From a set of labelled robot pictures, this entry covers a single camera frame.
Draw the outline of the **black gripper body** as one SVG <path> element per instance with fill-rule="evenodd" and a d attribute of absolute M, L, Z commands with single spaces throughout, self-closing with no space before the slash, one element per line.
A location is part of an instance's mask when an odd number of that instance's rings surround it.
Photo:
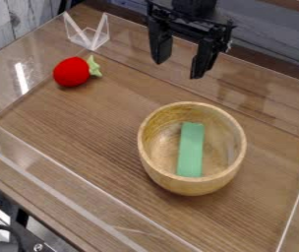
<path fill-rule="evenodd" d="M 234 21 L 216 10 L 218 0 L 146 0 L 148 28 L 188 39 L 230 39 Z"/>

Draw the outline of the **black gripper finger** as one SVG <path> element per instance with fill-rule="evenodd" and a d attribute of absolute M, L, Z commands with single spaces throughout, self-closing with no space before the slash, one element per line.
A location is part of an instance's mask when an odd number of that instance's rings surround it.
<path fill-rule="evenodd" d="M 196 54 L 191 60 L 190 77 L 200 79 L 212 68 L 219 54 L 218 43 L 214 38 L 204 37 L 198 43 Z"/>
<path fill-rule="evenodd" d="M 151 56 L 156 64 L 164 63 L 172 55 L 174 38 L 170 27 L 155 19 L 148 20 Z"/>

